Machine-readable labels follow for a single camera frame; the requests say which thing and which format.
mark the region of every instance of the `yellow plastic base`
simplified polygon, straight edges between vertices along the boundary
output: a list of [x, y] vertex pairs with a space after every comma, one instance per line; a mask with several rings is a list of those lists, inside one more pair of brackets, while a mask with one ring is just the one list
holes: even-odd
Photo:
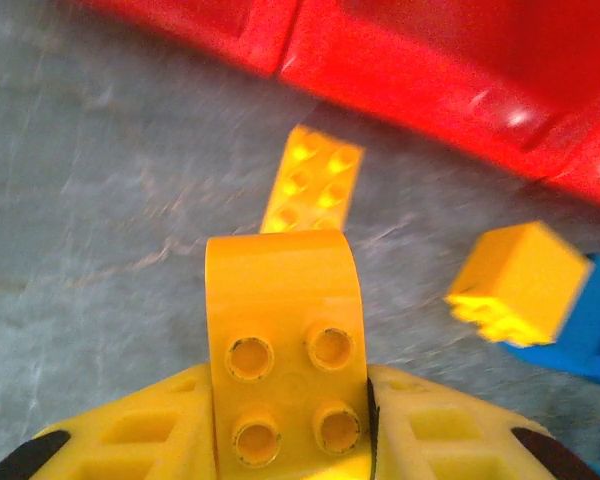
[[356, 145], [294, 128], [260, 233], [342, 230], [363, 154]]
[[376, 480], [555, 480], [511, 433], [540, 425], [390, 367], [369, 366], [379, 411]]
[[446, 296], [452, 315], [487, 340], [519, 347], [560, 333], [591, 262], [541, 222], [483, 234]]
[[[554, 480], [515, 439], [540, 425], [391, 367], [369, 366], [379, 409], [376, 480]], [[211, 480], [210, 367], [199, 365], [50, 426], [71, 439], [32, 480]], [[368, 432], [355, 455], [319, 471], [254, 470], [261, 480], [369, 480]], [[314, 465], [309, 456], [307, 463]]]
[[212, 238], [205, 283], [222, 478], [369, 478], [362, 301], [342, 233]]
[[185, 370], [116, 402], [52, 425], [69, 442], [32, 480], [213, 480], [211, 375]]

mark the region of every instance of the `blue lego brick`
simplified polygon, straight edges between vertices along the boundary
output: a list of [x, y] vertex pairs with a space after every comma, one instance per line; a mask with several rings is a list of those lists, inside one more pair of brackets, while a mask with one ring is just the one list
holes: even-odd
[[600, 383], [600, 254], [589, 258], [594, 270], [556, 342], [527, 348], [502, 346], [525, 362]]

